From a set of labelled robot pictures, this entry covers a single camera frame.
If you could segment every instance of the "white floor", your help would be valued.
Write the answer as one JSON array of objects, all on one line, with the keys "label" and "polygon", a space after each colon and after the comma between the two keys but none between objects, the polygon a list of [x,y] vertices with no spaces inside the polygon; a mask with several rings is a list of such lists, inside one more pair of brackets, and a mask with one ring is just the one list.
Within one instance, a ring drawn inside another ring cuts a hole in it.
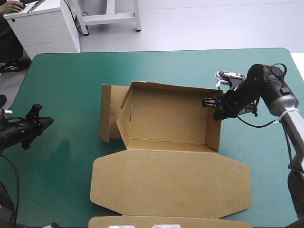
[{"label": "white floor", "polygon": [[[82,0],[90,15],[106,0]],[[286,48],[304,78],[304,0],[139,0],[142,31],[134,23],[90,26],[80,35],[82,52],[227,48]],[[116,12],[133,0],[116,0]],[[2,74],[0,91],[9,108],[25,73]]]}]

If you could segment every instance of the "dark pants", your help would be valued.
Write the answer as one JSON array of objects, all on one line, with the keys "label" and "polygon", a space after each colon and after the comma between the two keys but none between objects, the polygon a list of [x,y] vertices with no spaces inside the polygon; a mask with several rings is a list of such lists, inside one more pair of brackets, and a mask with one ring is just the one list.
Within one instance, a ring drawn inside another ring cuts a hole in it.
[{"label": "dark pants", "polygon": [[22,55],[22,45],[8,22],[0,15],[0,63],[16,61]]}]

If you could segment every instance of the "open cardboard box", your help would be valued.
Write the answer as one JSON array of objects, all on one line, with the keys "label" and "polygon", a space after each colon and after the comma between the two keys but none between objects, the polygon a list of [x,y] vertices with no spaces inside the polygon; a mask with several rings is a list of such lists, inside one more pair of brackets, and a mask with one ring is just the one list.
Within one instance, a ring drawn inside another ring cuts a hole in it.
[{"label": "open cardboard box", "polygon": [[89,228],[251,227],[219,219],[248,209],[251,189],[248,166],[218,154],[221,121],[201,105],[217,95],[148,82],[103,86],[101,137],[121,135],[127,150],[95,160],[91,201],[123,216],[92,218]]}]

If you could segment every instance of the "white cable tie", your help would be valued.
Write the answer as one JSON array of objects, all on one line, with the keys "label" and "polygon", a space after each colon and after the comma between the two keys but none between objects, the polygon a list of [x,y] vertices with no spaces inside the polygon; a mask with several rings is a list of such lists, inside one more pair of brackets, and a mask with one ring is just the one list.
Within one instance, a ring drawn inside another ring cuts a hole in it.
[{"label": "white cable tie", "polygon": [[220,86],[220,84],[221,83],[228,83],[228,81],[226,81],[226,80],[223,80],[223,79],[220,79],[218,82],[217,82],[217,84],[215,85],[216,87],[219,87]]},{"label": "white cable tie", "polygon": [[297,109],[297,108],[287,108],[287,109],[280,115],[280,117],[279,117],[277,120],[275,120],[273,123],[274,123],[274,124],[280,123],[280,122],[281,122],[281,119],[283,118],[283,116],[284,116],[286,113],[291,112],[291,111],[298,111],[298,112],[300,112],[299,109]]}]

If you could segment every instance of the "metal frame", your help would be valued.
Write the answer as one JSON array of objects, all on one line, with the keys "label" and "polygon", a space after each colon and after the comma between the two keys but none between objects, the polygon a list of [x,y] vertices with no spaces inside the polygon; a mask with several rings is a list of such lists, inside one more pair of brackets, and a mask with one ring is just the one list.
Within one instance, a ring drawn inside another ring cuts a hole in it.
[{"label": "metal frame", "polygon": [[75,14],[77,15],[81,31],[84,35],[89,35],[88,25],[112,24],[126,21],[135,21],[136,30],[141,31],[141,21],[139,15],[138,0],[134,2],[134,13],[115,13],[115,0],[107,0],[106,14],[100,15],[84,15],[81,3],[79,0],[73,0]]}]

